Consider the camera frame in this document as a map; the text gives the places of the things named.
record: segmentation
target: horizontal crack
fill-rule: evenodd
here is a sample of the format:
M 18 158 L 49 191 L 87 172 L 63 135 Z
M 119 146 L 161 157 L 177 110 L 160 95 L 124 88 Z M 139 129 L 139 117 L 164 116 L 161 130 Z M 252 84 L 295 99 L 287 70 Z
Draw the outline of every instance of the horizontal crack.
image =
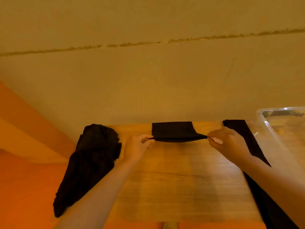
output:
M 279 35 L 279 34 L 297 34 L 305 33 L 304 29 L 285 29 L 285 30 L 275 30 L 275 31 L 264 31 L 260 33 L 249 33 L 249 34 L 231 34 L 231 35 L 217 35 L 217 36 L 204 36 L 198 38 L 180 38 L 180 39 L 170 39 L 166 42 L 138 42 L 138 43 L 122 43 L 122 44 L 109 44 L 109 45 L 95 45 L 95 46 L 82 46 L 82 47 L 69 47 L 64 49 L 47 49 L 47 50 L 31 50 L 31 51 L 15 51 L 0 53 L 0 57 L 16 56 L 16 55 L 28 55 L 28 54 L 44 54 L 44 53 L 54 53 L 54 52 L 66 52 L 66 51 L 80 51 L 80 50 L 91 50 L 100 48 L 114 48 L 114 47 L 129 47 L 129 46 L 141 46 L 141 45 L 151 45 L 160 43 L 177 43 L 177 42 L 191 42 L 191 41 L 202 41 L 202 40 L 212 40 L 212 39 L 229 39 L 229 38 L 245 38 L 245 37 L 255 37 L 255 36 L 268 36 L 268 35 Z

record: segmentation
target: folded black cloth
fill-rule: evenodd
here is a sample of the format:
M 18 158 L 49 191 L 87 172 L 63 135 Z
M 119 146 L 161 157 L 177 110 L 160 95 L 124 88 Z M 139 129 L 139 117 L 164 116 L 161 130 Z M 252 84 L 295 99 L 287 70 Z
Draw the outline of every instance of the folded black cloth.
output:
M 152 123 L 152 135 L 156 141 L 188 142 L 207 139 L 206 135 L 197 133 L 191 121 Z
M 122 147 L 118 141 L 112 128 L 96 124 L 85 127 L 54 199 L 56 217 L 60 217 L 67 207 L 80 200 L 112 170 Z
M 223 124 L 243 136 L 251 155 L 271 166 L 245 120 L 224 120 Z M 244 172 L 244 176 L 267 229 L 298 229 L 289 216 L 249 175 Z

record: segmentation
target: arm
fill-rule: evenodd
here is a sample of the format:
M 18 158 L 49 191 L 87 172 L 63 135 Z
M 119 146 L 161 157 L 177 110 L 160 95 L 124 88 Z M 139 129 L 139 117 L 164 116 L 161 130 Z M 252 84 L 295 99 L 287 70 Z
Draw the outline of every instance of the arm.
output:
M 134 165 L 154 140 L 141 134 L 131 136 L 125 146 L 124 158 L 78 202 L 59 218 L 55 229 L 101 229 L 112 205 Z
M 208 134 L 212 147 L 246 172 L 301 229 L 305 228 L 305 186 L 277 172 L 261 159 L 250 154 L 244 138 L 236 131 L 223 127 Z

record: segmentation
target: person's right arm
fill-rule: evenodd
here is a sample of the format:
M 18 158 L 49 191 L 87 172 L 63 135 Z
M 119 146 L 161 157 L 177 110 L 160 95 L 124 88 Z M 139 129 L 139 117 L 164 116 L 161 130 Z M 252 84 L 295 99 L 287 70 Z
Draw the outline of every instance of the person's right arm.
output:
M 305 229 L 305 186 L 278 172 L 250 154 L 244 138 L 236 131 L 223 127 L 212 131 L 208 138 L 212 147 L 246 172 L 284 210 L 301 229 Z

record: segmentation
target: transparent plastic box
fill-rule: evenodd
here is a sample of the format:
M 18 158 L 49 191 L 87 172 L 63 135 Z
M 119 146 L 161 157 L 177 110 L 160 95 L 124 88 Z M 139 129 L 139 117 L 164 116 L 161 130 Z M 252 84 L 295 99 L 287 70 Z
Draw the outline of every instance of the transparent plastic box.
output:
M 270 165 L 305 184 L 305 107 L 260 109 L 251 130 Z

